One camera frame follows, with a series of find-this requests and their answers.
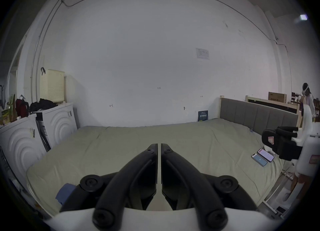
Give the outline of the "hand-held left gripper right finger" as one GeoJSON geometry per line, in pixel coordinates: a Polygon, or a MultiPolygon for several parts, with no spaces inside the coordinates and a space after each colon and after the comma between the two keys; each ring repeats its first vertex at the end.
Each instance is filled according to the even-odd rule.
{"type": "Polygon", "coordinates": [[[195,209],[200,229],[225,228],[229,220],[226,208],[258,211],[236,178],[200,173],[167,144],[161,144],[161,184],[172,210],[195,209]]]}

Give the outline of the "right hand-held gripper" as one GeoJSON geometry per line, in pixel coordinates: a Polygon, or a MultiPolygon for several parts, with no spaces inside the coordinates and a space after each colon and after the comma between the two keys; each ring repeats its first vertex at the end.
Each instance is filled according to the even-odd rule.
{"type": "Polygon", "coordinates": [[[303,105],[302,127],[279,126],[262,132],[262,143],[280,159],[294,164],[296,177],[314,177],[320,162],[320,123],[312,121],[309,105],[303,105]]]}

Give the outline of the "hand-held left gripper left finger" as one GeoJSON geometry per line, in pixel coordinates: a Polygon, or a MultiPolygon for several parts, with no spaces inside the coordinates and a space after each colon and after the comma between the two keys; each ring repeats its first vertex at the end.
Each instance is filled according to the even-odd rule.
{"type": "Polygon", "coordinates": [[[96,228],[120,229],[125,208],[148,208],[157,192],[157,178],[158,144],[152,144],[116,173],[82,177],[60,213],[94,208],[96,228]]]}

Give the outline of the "person's right hand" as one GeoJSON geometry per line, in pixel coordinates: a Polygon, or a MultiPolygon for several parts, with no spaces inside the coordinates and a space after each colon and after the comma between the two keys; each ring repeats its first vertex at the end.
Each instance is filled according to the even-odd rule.
{"type": "Polygon", "coordinates": [[[302,184],[303,185],[302,189],[298,194],[298,198],[301,199],[306,194],[306,192],[309,189],[312,181],[313,181],[313,178],[310,177],[310,176],[306,176],[306,175],[303,175],[303,174],[297,175],[296,173],[294,173],[293,180],[292,180],[292,183],[291,183],[291,186],[290,186],[290,191],[292,192],[297,184],[302,184]]]}

